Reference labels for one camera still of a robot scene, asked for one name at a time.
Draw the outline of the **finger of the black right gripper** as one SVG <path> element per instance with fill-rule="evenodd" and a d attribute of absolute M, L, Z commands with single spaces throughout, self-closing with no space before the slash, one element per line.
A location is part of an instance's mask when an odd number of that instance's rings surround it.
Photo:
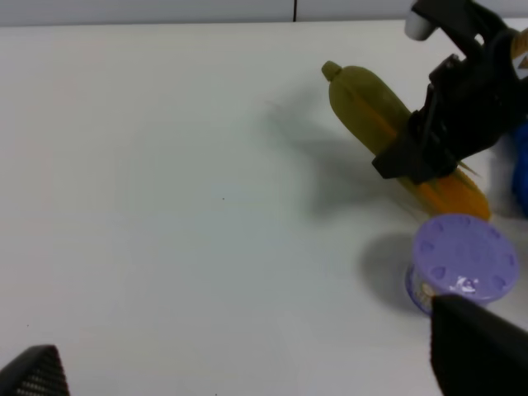
<path fill-rule="evenodd" d="M 458 295 L 432 301 L 430 355 L 444 395 L 527 394 L 527 331 Z"/>

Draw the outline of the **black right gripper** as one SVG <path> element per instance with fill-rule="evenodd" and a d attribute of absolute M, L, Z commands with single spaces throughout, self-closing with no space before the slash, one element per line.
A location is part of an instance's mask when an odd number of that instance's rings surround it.
<path fill-rule="evenodd" d="M 440 29 L 464 55 L 430 78 L 422 137 L 396 138 L 372 161 L 384 179 L 422 184 L 492 147 L 527 119 L 527 33 L 475 1 L 417 1 L 412 13 Z"/>

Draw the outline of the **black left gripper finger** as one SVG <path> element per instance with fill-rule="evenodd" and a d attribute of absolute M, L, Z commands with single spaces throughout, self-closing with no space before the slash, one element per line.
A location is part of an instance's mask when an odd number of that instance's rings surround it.
<path fill-rule="evenodd" d="M 1 395 L 69 396 L 69 386 L 55 345 L 31 346 L 1 369 Z"/>

